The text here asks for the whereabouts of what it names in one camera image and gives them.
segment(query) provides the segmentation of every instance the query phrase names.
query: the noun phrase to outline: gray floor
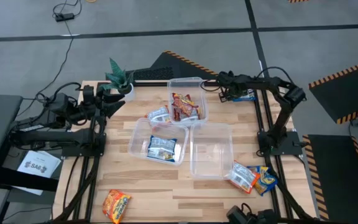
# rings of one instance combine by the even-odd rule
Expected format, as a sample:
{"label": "gray floor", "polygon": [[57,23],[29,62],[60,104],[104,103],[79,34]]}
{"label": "gray floor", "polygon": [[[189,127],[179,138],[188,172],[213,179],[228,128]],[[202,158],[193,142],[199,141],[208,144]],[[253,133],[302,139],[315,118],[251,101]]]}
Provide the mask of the gray floor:
{"label": "gray floor", "polygon": [[[67,35],[65,24],[57,24],[52,18],[53,6],[61,2],[64,1],[0,0],[0,37]],[[258,27],[358,24],[358,0],[251,2]],[[67,23],[73,34],[250,27],[243,0],[98,0],[94,4],[83,1],[81,15]],[[260,39],[267,65],[283,67],[306,90],[308,101],[301,103],[293,114],[299,134],[348,135],[348,124],[336,125],[307,90],[307,84],[358,64],[358,29],[261,32]],[[54,78],[68,44],[69,40],[0,42],[0,94],[33,97]],[[177,52],[215,71],[233,70],[248,75],[260,71],[250,32],[76,39],[62,74],[45,93],[52,94],[66,82],[102,80],[104,72],[109,71],[109,57],[130,70],[151,66],[163,50]],[[270,74],[282,77],[278,72]],[[70,88],[65,93],[78,95]],[[34,105],[21,118],[39,111],[40,105]],[[358,128],[352,128],[352,134],[358,138]],[[13,159],[7,161],[7,166],[17,163]],[[53,195],[30,198],[16,193],[16,200],[28,200],[12,204],[7,215],[50,207],[53,199]],[[50,210],[46,209],[16,215],[6,223],[43,222],[49,217]]]}

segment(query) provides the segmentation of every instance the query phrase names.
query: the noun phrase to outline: clear plastic container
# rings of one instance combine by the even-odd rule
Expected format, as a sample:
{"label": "clear plastic container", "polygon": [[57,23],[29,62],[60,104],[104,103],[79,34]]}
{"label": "clear plastic container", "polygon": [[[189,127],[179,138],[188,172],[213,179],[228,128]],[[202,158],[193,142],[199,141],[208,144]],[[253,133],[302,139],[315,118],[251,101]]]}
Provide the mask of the clear plastic container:
{"label": "clear plastic container", "polygon": [[[147,157],[151,135],[164,139],[177,139],[174,155],[175,162]],[[179,166],[185,158],[188,135],[189,130],[186,126],[171,123],[158,123],[152,126],[147,118],[141,118],[136,122],[134,132],[129,141],[128,153],[141,159]]]}
{"label": "clear plastic container", "polygon": [[[204,90],[200,87],[202,82],[203,80],[199,77],[174,78],[168,81],[168,109],[170,119],[173,124],[181,124],[190,127],[192,124],[205,123],[208,120],[208,106],[205,93]],[[201,109],[200,119],[196,121],[174,121],[172,93],[179,93],[183,96],[189,94],[191,100],[194,101],[195,105],[198,105]]]}
{"label": "clear plastic container", "polygon": [[190,130],[190,172],[197,179],[230,178],[233,169],[232,129],[228,124],[194,124]]}

